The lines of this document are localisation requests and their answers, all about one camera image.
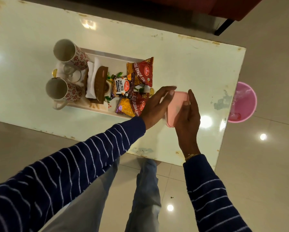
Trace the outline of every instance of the leg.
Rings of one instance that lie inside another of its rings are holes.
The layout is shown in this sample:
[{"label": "leg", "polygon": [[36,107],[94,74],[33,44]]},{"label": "leg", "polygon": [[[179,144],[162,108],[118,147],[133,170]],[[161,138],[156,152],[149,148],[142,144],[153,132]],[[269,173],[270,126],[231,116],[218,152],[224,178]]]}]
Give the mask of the leg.
[{"label": "leg", "polygon": [[137,188],[125,232],[158,231],[157,218],[161,209],[161,197],[156,170],[155,161],[147,159],[137,175]]},{"label": "leg", "polygon": [[74,199],[66,210],[54,219],[43,232],[97,232],[109,188],[117,173],[119,162],[120,160],[117,159],[103,175],[97,178],[81,195]]},{"label": "leg", "polygon": [[219,36],[225,29],[227,29],[234,21],[232,19],[227,19],[225,22],[214,32],[216,36]]}]

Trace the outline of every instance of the pink container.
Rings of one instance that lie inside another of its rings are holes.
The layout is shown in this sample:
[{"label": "pink container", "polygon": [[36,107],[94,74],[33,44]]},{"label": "pink container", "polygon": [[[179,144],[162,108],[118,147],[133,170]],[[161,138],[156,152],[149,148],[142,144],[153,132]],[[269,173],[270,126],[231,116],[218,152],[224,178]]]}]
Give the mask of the pink container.
[{"label": "pink container", "polygon": [[178,113],[184,101],[189,101],[188,93],[175,91],[174,96],[167,108],[166,124],[170,128],[174,128],[177,122]]},{"label": "pink container", "polygon": [[249,119],[255,112],[256,105],[256,94],[251,86],[238,82],[228,121],[240,123]]}]

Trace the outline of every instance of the sleeve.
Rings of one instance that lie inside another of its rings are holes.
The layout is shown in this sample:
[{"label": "sleeve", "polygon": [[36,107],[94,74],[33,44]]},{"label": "sleeve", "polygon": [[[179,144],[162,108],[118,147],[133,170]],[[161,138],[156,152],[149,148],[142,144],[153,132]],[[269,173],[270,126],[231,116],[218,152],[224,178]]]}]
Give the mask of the sleeve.
[{"label": "sleeve", "polygon": [[183,167],[199,232],[251,232],[204,155],[192,157]]},{"label": "sleeve", "polygon": [[140,117],[25,167],[0,184],[0,231],[38,231],[144,135]]}]

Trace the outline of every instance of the white table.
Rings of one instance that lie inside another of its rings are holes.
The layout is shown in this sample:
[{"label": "white table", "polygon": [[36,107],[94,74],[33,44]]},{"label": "white table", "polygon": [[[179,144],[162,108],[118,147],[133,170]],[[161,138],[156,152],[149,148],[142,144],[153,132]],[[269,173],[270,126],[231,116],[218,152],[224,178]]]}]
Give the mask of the white table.
[{"label": "white table", "polygon": [[[85,20],[96,27],[85,28],[81,23]],[[125,121],[72,107],[52,109],[45,84],[55,65],[53,46],[62,38],[82,48],[131,58],[154,56],[155,90],[164,85],[193,90],[202,117],[197,141],[215,168],[245,48],[19,0],[0,0],[1,122],[85,140]],[[184,162],[175,129],[163,120],[128,152],[176,165]]]}]

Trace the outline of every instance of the tile floor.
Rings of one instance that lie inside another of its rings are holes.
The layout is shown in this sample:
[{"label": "tile floor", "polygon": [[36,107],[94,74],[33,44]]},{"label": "tile floor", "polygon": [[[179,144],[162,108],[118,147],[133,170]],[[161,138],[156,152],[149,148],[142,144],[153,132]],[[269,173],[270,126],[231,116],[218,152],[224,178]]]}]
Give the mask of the tile floor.
[{"label": "tile floor", "polygon": [[[90,9],[102,17],[247,47],[239,80],[255,89],[258,107],[246,122],[227,125],[216,173],[253,231],[289,232],[289,0],[261,1],[219,37]],[[266,134],[265,140],[260,139],[261,134]],[[0,182],[27,164],[74,143],[0,123]],[[138,172],[137,157],[123,156],[106,203],[101,232],[124,230]],[[158,166],[158,178],[162,198],[160,231],[197,230],[183,169],[163,163]],[[168,204],[174,206],[172,212],[167,211]],[[115,219],[106,223],[107,218]]]}]

